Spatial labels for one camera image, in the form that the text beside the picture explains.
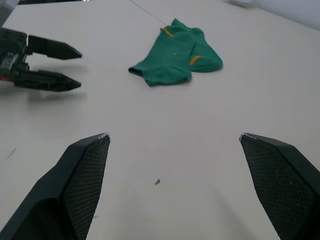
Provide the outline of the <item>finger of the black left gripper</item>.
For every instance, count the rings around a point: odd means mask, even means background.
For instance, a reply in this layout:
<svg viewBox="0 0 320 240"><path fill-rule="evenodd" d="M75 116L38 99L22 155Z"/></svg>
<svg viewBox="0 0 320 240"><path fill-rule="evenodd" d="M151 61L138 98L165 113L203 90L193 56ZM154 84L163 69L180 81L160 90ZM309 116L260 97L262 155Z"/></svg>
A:
<svg viewBox="0 0 320 240"><path fill-rule="evenodd" d="M59 60L79 59L83 55L65 42L46 39L38 36L28 36L28 52L45 55Z"/></svg>
<svg viewBox="0 0 320 240"><path fill-rule="evenodd" d="M50 92L67 92L82 86L81 82L61 73L43 70L20 70L16 73L13 84L18 88Z"/></svg>

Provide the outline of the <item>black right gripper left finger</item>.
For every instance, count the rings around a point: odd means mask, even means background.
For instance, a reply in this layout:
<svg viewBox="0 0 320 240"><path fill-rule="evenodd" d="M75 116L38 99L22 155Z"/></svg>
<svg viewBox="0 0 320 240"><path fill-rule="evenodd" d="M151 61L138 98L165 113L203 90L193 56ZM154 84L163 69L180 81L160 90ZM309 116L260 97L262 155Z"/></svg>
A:
<svg viewBox="0 0 320 240"><path fill-rule="evenodd" d="M110 136L83 138L33 186L0 232L2 240L85 240L100 199Z"/></svg>

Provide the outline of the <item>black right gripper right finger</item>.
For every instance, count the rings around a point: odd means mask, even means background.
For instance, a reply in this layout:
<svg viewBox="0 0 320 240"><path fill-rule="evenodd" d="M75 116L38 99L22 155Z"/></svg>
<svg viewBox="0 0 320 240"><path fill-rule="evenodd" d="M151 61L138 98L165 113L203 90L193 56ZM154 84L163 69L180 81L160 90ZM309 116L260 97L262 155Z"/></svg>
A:
<svg viewBox="0 0 320 240"><path fill-rule="evenodd" d="M320 172L293 145L252 133L239 142L257 197L282 240L320 238Z"/></svg>

